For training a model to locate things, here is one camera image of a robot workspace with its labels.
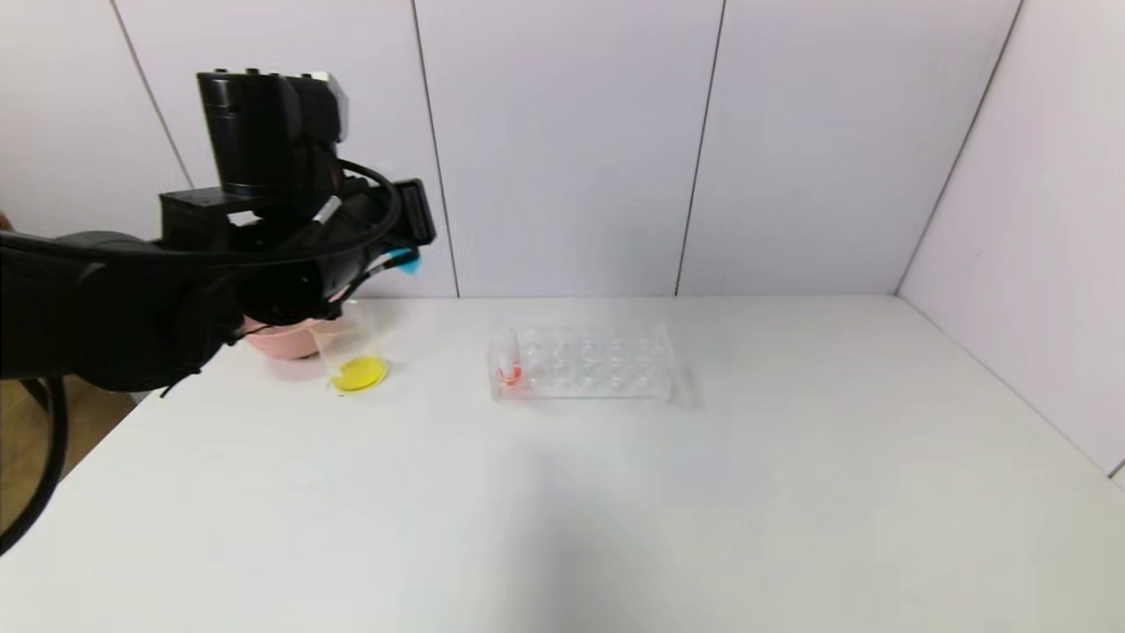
black cable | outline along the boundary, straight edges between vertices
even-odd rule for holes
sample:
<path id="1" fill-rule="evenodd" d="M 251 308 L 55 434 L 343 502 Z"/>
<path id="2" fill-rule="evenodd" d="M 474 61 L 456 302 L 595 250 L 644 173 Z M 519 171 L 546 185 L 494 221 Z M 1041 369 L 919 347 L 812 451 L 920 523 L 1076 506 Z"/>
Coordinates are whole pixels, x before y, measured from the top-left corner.
<path id="1" fill-rule="evenodd" d="M 70 425 L 66 419 L 66 389 L 63 387 L 62 379 L 47 379 L 47 401 L 51 405 L 51 438 L 47 446 L 47 463 L 43 465 L 43 474 L 39 476 L 39 483 L 35 487 L 32 500 L 27 503 L 16 521 L 11 522 L 8 530 L 0 534 L 0 557 L 4 555 L 27 534 L 28 528 L 47 507 L 47 501 L 51 500 L 51 496 L 54 495 L 55 488 L 63 477 Z"/>
<path id="2" fill-rule="evenodd" d="M 350 161 L 341 160 L 340 165 L 348 171 L 366 175 L 387 190 L 389 202 L 387 214 L 364 233 L 336 244 L 317 245 L 308 248 L 276 250 L 267 252 L 186 252 L 186 251 L 124 251 L 99 246 L 84 246 L 48 239 L 21 233 L 0 230 L 0 247 L 34 252 L 63 259 L 101 261 L 106 263 L 144 263 L 165 265 L 273 265 L 294 263 L 343 254 L 367 246 L 382 238 L 402 214 L 403 198 L 398 187 L 378 171 Z"/>

pink bowl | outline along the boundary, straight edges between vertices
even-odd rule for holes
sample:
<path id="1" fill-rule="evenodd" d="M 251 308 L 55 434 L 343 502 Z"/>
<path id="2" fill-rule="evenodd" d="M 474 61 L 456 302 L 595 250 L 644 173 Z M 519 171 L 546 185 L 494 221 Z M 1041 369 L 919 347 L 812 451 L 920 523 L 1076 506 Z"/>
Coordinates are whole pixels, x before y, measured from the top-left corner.
<path id="1" fill-rule="evenodd" d="M 295 326 L 268 328 L 255 335 L 248 335 L 246 341 L 272 359 L 304 359 L 316 354 L 316 342 L 313 333 L 308 332 L 314 324 L 315 319 L 307 319 Z M 261 327 L 262 324 L 246 316 L 248 332 Z"/>

white table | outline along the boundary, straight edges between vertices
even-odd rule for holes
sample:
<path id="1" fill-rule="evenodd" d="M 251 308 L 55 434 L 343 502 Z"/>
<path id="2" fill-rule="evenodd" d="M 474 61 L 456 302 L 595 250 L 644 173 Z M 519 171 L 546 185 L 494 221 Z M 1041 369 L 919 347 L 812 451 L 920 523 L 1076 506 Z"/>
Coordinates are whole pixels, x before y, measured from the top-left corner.
<path id="1" fill-rule="evenodd" d="M 0 630 L 1125 630 L 1125 495 L 890 297 L 379 304 L 388 381 L 246 346 L 0 561 Z M 657 315 L 673 405 L 493 403 L 490 325 Z"/>

clear plastic cup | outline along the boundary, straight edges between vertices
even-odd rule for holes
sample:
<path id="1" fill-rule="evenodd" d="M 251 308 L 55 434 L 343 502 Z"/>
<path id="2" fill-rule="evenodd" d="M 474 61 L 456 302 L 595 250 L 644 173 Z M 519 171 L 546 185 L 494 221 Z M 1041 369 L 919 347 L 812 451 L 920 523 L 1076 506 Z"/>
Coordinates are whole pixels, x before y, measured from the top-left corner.
<path id="1" fill-rule="evenodd" d="M 344 394 L 370 389 L 387 377 L 388 365 L 375 336 L 375 318 L 362 302 L 348 300 L 343 315 L 310 328 L 332 386 Z"/>

panel seam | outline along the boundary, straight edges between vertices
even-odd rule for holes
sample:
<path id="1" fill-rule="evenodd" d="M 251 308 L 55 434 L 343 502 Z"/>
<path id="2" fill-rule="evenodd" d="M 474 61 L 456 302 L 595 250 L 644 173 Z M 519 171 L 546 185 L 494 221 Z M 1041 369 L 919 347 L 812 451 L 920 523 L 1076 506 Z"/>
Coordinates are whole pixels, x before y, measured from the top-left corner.
<path id="1" fill-rule="evenodd" d="M 441 170 L 441 152 L 438 151 L 438 128 L 433 124 L 433 103 L 430 101 L 430 78 L 425 72 L 425 53 L 422 49 L 422 26 L 418 24 L 418 8 L 411 0 L 414 13 L 414 37 L 418 46 L 418 64 L 422 66 L 422 88 L 425 91 L 425 109 L 430 116 L 430 138 L 433 142 L 433 161 L 438 168 L 438 188 L 441 189 L 441 212 L 446 217 L 446 239 L 449 242 L 449 261 L 453 268 L 453 290 L 461 296 L 461 282 L 457 275 L 457 254 L 453 252 L 453 225 L 449 221 L 449 202 L 446 199 L 446 177 Z"/>
<path id="2" fill-rule="evenodd" d="M 137 56 L 137 51 L 133 46 L 133 39 L 129 37 L 128 29 L 125 28 L 125 20 L 122 19 L 122 11 L 117 8 L 117 0 L 109 0 L 109 6 L 114 9 L 114 17 L 117 18 L 117 27 L 122 29 L 122 36 L 125 38 L 125 45 L 129 49 L 129 56 L 133 57 L 133 65 L 136 67 L 137 74 L 141 76 L 141 84 L 144 85 L 144 91 L 148 94 L 148 102 L 152 103 L 152 109 L 156 112 L 156 119 L 160 120 L 160 127 L 164 130 L 164 137 L 168 138 L 168 144 L 172 147 L 172 154 L 176 156 L 176 162 L 180 165 L 180 171 L 183 172 L 183 178 L 188 181 L 188 188 L 195 189 L 196 184 L 191 181 L 188 168 L 183 164 L 183 157 L 180 155 L 180 150 L 176 146 L 176 141 L 172 139 L 172 133 L 168 128 L 168 121 L 164 120 L 164 115 L 160 111 L 160 106 L 156 103 L 156 97 L 152 92 L 152 87 L 148 85 L 148 78 L 144 74 L 144 67 L 141 65 L 141 57 Z"/>
<path id="3" fill-rule="evenodd" d="M 719 31 L 714 38 L 714 56 L 711 57 L 711 79 L 706 84 L 706 101 L 703 105 L 703 125 L 700 127 L 700 144 L 695 151 L 695 172 L 692 174 L 692 192 L 687 198 L 687 217 L 684 219 L 684 241 L 680 245 L 680 266 L 676 269 L 676 286 L 673 296 L 680 296 L 680 281 L 684 277 L 684 259 L 687 254 L 687 232 L 692 225 L 692 209 L 695 207 L 695 186 L 700 180 L 700 162 L 703 159 L 703 138 L 706 136 L 706 117 L 711 110 L 711 92 L 714 91 L 714 69 L 719 65 L 719 46 L 722 44 L 722 22 L 727 17 L 727 0 L 719 10 Z"/>

